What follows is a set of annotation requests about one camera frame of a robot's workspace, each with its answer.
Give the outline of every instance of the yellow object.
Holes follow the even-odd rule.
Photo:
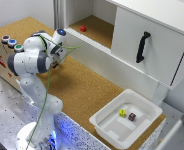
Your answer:
[[[119,116],[124,117],[124,116],[125,116],[125,112],[126,112],[126,110],[121,109],[121,110],[119,111]]]

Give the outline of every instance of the brown countertop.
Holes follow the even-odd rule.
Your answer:
[[[51,36],[54,33],[53,29],[28,17],[1,27],[0,41],[3,35],[10,35],[19,44],[23,44],[25,39],[39,30],[45,30]],[[123,89],[71,57],[67,57],[63,64],[56,69],[51,68],[50,71],[49,93],[63,101],[62,111],[111,149],[115,149],[96,133],[94,126],[89,123],[89,118],[119,95]],[[45,85],[47,84],[47,73],[38,77]],[[138,149],[164,119],[165,115],[161,115],[129,150]]]

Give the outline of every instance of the cabinet door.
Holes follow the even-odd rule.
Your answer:
[[[144,60],[136,63],[139,43],[144,32]],[[111,52],[133,67],[171,85],[184,54],[184,35],[151,20],[117,9]]]

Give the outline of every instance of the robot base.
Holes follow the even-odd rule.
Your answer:
[[[39,145],[34,146],[31,142],[29,147],[27,148],[28,141],[26,140],[26,138],[28,137],[32,129],[35,127],[35,125],[36,125],[36,122],[29,123],[18,132],[16,137],[16,150],[41,150],[41,147]],[[57,149],[60,147],[60,144],[61,144],[61,140],[58,140],[57,138],[57,146],[56,146]]]

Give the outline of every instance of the red object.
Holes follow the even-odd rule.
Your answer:
[[[84,25],[80,26],[80,31],[85,32],[86,31],[86,26],[84,26]]]
[[[3,62],[3,60],[2,60],[2,56],[0,56],[0,64],[1,64],[4,68],[6,68],[6,65],[4,64],[4,62]]]
[[[9,75],[10,77],[12,77],[12,75],[11,75],[10,73],[8,73],[8,75]]]

